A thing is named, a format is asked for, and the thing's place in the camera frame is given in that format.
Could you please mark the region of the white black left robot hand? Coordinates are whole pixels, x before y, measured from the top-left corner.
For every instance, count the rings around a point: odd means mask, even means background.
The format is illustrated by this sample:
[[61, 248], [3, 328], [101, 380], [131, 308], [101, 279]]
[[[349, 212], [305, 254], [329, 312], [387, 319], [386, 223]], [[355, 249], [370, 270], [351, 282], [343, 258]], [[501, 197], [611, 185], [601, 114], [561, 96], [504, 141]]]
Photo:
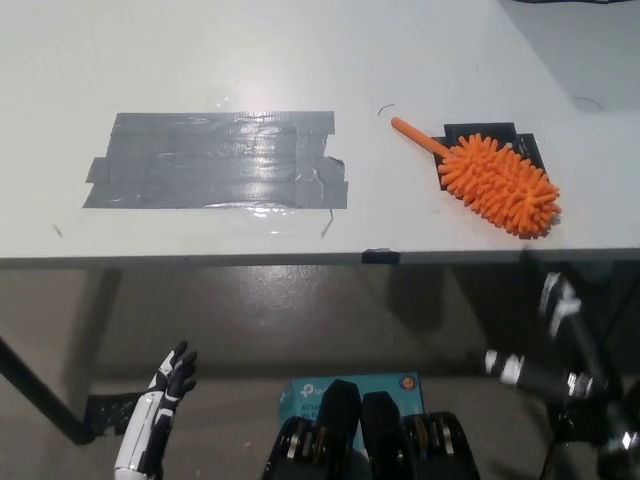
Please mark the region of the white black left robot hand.
[[180, 342], [164, 358], [138, 399], [113, 468], [115, 480], [161, 479], [175, 415], [194, 389], [197, 352]]

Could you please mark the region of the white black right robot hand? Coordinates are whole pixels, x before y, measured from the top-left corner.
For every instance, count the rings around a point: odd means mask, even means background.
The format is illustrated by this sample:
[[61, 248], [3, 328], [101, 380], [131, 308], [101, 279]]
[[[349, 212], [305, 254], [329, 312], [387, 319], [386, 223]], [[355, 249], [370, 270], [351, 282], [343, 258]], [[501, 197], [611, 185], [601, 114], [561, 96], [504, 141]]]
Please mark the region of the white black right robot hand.
[[553, 342], [566, 341], [573, 347], [579, 366], [574, 370], [550, 370], [524, 356], [488, 350], [483, 357], [484, 372], [503, 385], [563, 403], [611, 394], [613, 374], [582, 314], [582, 301], [565, 275], [546, 275], [538, 313]]

